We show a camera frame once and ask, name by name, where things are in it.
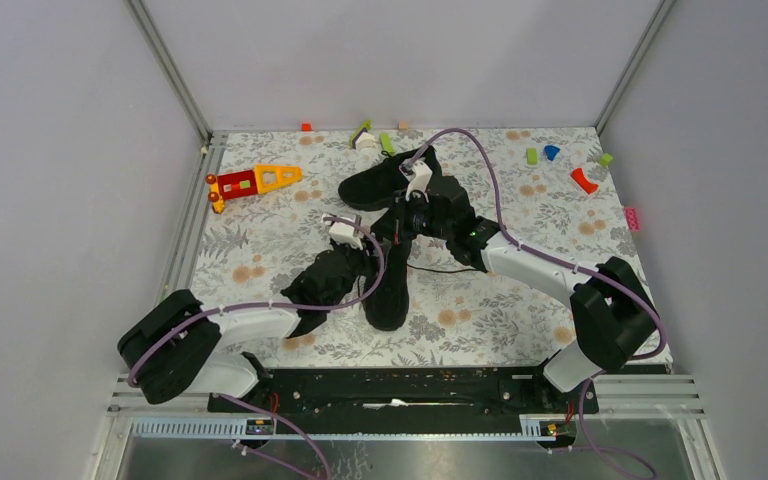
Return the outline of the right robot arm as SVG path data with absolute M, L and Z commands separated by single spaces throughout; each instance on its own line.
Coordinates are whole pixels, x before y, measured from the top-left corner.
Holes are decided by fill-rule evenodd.
M 571 311 L 575 341 L 541 364 L 533 386 L 543 410 L 561 410 L 586 379 L 624 366 L 658 328 L 628 262 L 574 263 L 518 242 L 498 222 L 477 215 L 451 176 L 432 178 L 425 193 L 397 192 L 372 229 L 394 247 L 419 236 L 439 239 L 459 263 L 522 282 Z

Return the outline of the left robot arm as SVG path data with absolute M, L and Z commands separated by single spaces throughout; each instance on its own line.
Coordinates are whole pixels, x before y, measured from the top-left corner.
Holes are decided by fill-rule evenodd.
M 187 392 L 226 393 L 245 410 L 259 410 L 269 401 L 268 381 L 254 361 L 223 349 L 313 332 L 330 313 L 371 297 L 385 262 L 386 249 L 375 240 L 333 242 L 270 300 L 203 309 L 191 290 L 176 290 L 119 339 L 127 383 L 152 405 Z

